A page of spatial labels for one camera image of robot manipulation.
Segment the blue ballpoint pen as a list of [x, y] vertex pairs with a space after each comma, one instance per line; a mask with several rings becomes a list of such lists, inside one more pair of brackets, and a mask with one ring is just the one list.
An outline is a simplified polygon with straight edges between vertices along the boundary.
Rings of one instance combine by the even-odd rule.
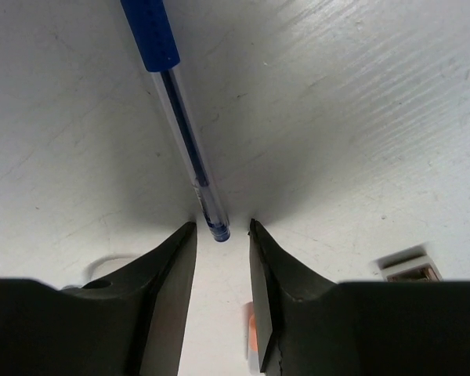
[[229, 220], [207, 169], [190, 109], [182, 94], [181, 62], [162, 1], [122, 1], [121, 7], [146, 71], [152, 77], [176, 144], [183, 157], [204, 220], [217, 242], [230, 238]]

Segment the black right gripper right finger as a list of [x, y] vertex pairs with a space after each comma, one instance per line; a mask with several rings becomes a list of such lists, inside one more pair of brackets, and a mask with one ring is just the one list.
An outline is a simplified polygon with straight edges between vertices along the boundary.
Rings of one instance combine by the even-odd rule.
[[249, 236], [263, 374], [470, 375], [470, 281], [336, 284]]

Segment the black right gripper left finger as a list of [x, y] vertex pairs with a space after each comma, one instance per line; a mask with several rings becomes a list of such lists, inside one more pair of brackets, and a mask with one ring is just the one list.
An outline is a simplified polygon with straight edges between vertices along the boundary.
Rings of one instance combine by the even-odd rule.
[[0, 278], [0, 375], [175, 375], [197, 254], [187, 222], [82, 287]]

